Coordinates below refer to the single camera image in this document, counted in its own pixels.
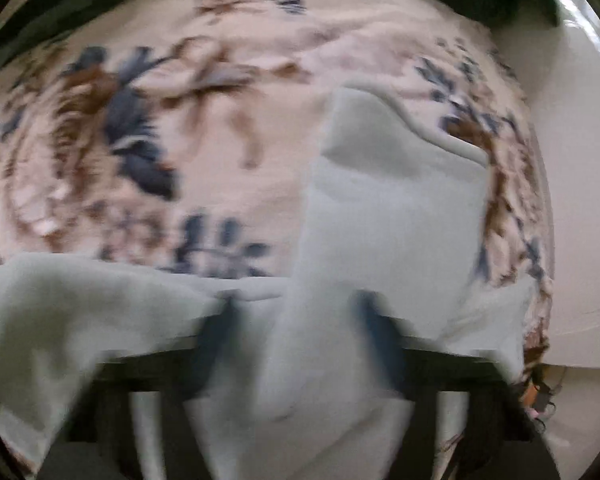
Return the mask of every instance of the white surface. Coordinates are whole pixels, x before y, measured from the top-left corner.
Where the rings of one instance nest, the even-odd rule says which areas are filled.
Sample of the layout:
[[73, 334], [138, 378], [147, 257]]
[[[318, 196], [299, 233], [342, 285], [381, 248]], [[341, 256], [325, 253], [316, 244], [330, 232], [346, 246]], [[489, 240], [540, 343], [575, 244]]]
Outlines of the white surface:
[[[549, 370], [549, 386], [557, 384], [563, 370]], [[557, 408], [544, 437], [560, 478], [577, 480], [600, 452], [600, 370], [569, 368], [562, 391], [552, 400]]]
[[536, 126], [554, 216], [551, 364], [600, 367], [600, 21], [558, 0], [562, 25], [531, 10], [496, 35]]

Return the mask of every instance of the floral fabric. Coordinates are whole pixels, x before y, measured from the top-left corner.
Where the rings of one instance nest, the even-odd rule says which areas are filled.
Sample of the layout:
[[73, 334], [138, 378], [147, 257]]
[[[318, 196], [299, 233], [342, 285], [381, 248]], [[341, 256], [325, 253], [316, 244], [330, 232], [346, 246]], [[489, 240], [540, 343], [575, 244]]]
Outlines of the floral fabric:
[[49, 251], [288, 274], [328, 98], [352, 77], [488, 152], [476, 275], [538, 280], [526, 336], [542, 348], [551, 281], [524, 96], [487, 31], [434, 0], [131, 0], [20, 57], [0, 72], [0, 263]]

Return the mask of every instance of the wrinkled fabric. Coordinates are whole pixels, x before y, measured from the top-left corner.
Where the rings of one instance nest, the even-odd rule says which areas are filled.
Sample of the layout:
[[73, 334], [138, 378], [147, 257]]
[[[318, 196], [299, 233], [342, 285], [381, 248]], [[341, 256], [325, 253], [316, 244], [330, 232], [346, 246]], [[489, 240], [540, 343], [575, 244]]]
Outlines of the wrinkled fabric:
[[319, 125], [352, 76], [488, 152], [476, 275], [535, 278], [525, 334], [542, 348], [551, 280], [523, 93], [487, 31], [434, 0], [131, 0], [19, 57], [0, 71], [0, 263], [288, 276]]

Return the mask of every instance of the beige floral cloth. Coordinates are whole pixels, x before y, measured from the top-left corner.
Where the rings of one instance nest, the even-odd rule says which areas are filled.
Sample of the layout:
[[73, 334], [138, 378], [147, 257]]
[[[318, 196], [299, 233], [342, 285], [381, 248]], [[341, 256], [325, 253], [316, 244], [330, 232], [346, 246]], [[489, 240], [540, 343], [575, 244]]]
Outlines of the beige floral cloth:
[[51, 251], [288, 274], [330, 92], [350, 78], [489, 153], [476, 279], [536, 277], [536, 358], [551, 280], [524, 95], [488, 31], [434, 0], [131, 0], [11, 63], [0, 263]]

